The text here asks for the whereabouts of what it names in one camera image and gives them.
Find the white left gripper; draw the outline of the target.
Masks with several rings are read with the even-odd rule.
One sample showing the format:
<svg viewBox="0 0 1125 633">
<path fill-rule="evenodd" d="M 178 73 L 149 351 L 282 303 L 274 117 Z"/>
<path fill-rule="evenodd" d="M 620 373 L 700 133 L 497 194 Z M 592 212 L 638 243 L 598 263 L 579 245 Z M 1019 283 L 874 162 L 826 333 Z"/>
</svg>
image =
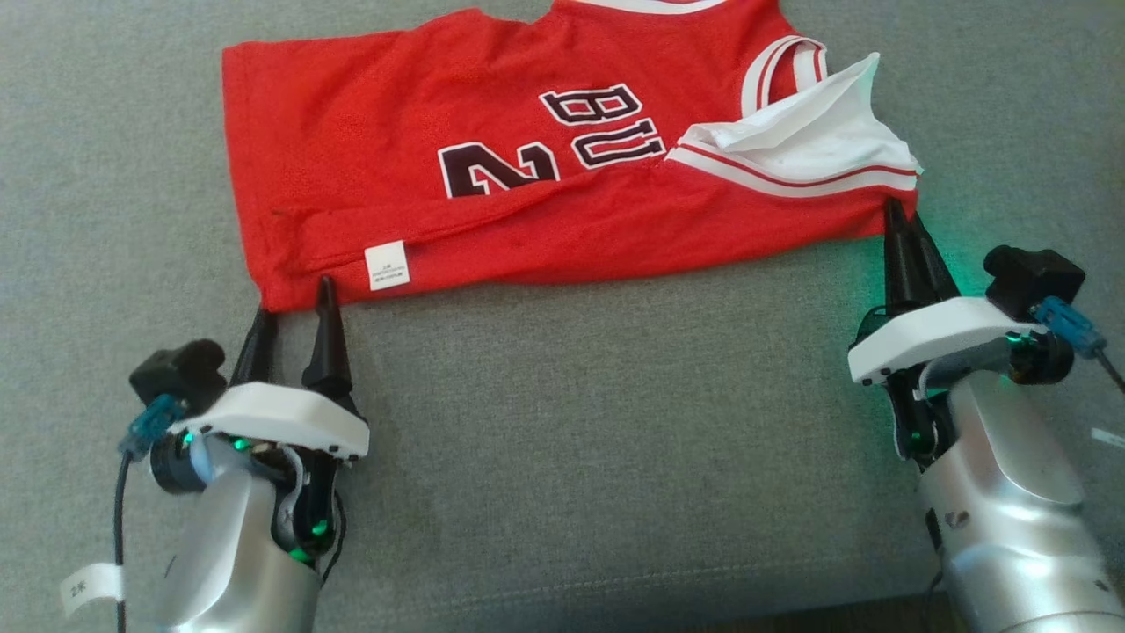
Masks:
<svg viewBox="0 0 1125 633">
<path fill-rule="evenodd" d="M 335 480 L 343 464 L 367 456 L 370 429 L 349 398 L 352 373 L 338 289 L 323 275 L 305 389 L 270 385 L 276 314 L 258 306 L 228 391 L 198 417 L 173 422 L 165 435 L 165 490 L 202 492 L 230 473 L 266 483 L 266 536 L 302 564 L 338 545 Z"/>
</svg>

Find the red and white basketball jersey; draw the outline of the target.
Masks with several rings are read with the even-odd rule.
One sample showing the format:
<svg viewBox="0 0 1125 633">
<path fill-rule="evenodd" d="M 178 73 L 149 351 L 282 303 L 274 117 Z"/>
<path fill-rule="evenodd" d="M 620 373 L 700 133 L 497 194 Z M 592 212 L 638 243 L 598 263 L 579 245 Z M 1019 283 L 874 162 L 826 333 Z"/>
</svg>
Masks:
<svg viewBox="0 0 1125 633">
<path fill-rule="evenodd" d="M 778 0 L 554 0 L 220 56 L 270 311 L 477 283 L 672 275 L 861 239 L 922 168 Z"/>
</svg>

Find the grey fabric sofa cushion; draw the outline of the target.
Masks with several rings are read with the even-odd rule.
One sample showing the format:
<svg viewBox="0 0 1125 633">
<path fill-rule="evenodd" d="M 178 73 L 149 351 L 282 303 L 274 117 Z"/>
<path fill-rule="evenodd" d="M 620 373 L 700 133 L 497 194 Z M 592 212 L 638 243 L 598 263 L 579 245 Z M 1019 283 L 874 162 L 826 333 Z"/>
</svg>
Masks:
<svg viewBox="0 0 1125 633">
<path fill-rule="evenodd" d="M 220 49 L 550 0 L 0 0 L 0 633 L 115 633 L 58 586 L 112 557 L 116 445 L 153 350 L 256 311 Z M 1125 370 L 1125 0 L 782 0 L 925 170 L 962 291 L 998 244 L 1084 266 Z M 345 310 L 374 453 L 316 633 L 614 633 L 799 612 L 917 629 L 936 572 L 885 397 L 846 349 L 880 239 L 626 283 Z"/>
</svg>

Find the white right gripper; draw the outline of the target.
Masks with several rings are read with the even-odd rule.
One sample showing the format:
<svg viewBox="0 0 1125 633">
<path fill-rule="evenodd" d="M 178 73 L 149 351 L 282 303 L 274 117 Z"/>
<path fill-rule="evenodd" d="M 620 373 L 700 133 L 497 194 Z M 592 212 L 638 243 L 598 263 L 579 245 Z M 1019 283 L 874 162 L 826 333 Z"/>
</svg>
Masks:
<svg viewBox="0 0 1125 633">
<path fill-rule="evenodd" d="M 884 223 L 885 305 L 861 320 L 847 367 L 853 383 L 886 394 L 897 456 L 932 465 L 954 441 L 939 394 L 976 370 L 1051 385 L 1053 336 L 983 297 L 958 297 L 920 212 L 908 220 L 903 204 L 889 198 Z"/>
</svg>

